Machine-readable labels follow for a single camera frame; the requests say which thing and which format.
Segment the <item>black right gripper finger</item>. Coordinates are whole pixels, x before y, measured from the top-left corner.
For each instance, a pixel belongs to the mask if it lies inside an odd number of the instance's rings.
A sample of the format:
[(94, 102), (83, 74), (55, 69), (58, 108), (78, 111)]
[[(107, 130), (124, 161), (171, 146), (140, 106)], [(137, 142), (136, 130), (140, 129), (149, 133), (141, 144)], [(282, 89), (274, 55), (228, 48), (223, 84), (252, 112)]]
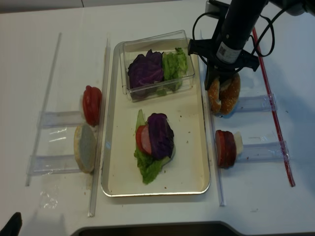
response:
[(206, 77), (204, 82), (205, 89), (209, 89), (215, 79), (220, 81), (220, 77), (221, 69), (215, 65), (208, 64), (206, 67)]
[(234, 79), (239, 79), (239, 73), (236, 71), (228, 72), (228, 75), (220, 75), (220, 86), (229, 85)]

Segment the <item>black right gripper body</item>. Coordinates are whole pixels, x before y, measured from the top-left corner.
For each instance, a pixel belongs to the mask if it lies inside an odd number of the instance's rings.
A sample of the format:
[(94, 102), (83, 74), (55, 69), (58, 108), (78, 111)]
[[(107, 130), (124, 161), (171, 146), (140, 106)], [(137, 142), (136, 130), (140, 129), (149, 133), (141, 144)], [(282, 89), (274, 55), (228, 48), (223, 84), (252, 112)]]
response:
[(244, 50), (248, 37), (236, 39), (191, 39), (188, 54), (195, 54), (208, 67), (227, 73), (244, 67), (256, 71), (259, 67), (257, 56)]

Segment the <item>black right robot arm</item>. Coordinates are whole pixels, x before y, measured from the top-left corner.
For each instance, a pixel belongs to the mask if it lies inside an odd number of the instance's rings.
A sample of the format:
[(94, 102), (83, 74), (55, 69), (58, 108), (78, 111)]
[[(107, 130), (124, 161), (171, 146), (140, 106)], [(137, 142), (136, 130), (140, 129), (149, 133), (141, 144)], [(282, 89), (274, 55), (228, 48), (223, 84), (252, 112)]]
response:
[(244, 50), (252, 30), (261, 17), (266, 0), (233, 0), (230, 4), (217, 0), (206, 3), (205, 16), (217, 19), (217, 26), (211, 39), (192, 38), (188, 54), (198, 55), (206, 65), (205, 89), (209, 89), (215, 79), (225, 82), (243, 68), (256, 71), (261, 38), (254, 40), (252, 52)]

